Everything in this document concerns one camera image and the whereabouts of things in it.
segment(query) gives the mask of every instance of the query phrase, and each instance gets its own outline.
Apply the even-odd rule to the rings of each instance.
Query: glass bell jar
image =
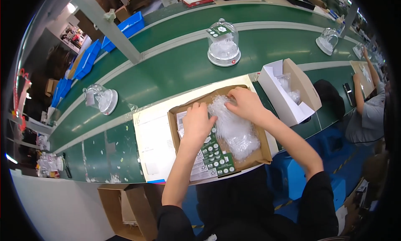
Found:
[[[361,59],[363,54],[363,44],[361,43],[357,43],[357,45],[355,45],[354,47],[352,47],[352,50],[354,51],[355,55]]]
[[[318,47],[329,56],[333,54],[334,47],[336,47],[337,43],[338,36],[336,30],[332,28],[325,28],[320,37],[316,39]]]
[[[117,106],[118,93],[112,89],[106,89],[99,84],[92,84],[83,88],[86,106],[92,106],[100,110],[104,115],[111,114]]]
[[[241,52],[238,48],[238,31],[233,24],[220,18],[206,30],[209,50],[207,57],[217,66],[232,66],[238,63]]]

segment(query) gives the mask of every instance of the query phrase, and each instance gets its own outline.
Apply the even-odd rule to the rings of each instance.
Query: phone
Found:
[[[346,93],[347,96],[348,96],[348,100],[349,100],[349,102],[350,102],[350,105],[351,105],[352,107],[357,106],[357,103],[355,102],[354,93],[352,92],[352,90],[351,90],[349,84],[348,84],[348,83],[344,83],[344,84],[343,84],[343,87],[344,87],[345,93]]]

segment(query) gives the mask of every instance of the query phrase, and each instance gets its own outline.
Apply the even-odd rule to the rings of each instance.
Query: white paper box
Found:
[[[291,90],[299,90],[301,103],[297,105],[285,92],[277,76],[291,74]],[[268,96],[279,119],[294,126],[313,115],[322,103],[308,76],[289,58],[264,65],[258,82]]]

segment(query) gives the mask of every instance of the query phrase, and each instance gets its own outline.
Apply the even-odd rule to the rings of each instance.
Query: green label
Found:
[[[225,25],[218,25],[215,27],[212,27],[210,29],[207,29],[206,32],[211,38],[218,38],[222,35],[225,35],[227,33],[230,33],[231,30],[227,28]]]

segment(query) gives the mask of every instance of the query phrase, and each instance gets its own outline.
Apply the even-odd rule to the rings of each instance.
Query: white sheet of paper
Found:
[[[348,211],[347,208],[345,206],[340,207],[337,211],[336,211],[336,216],[338,219],[338,235],[341,235],[341,233],[344,230],[345,227],[345,216],[347,216]]]

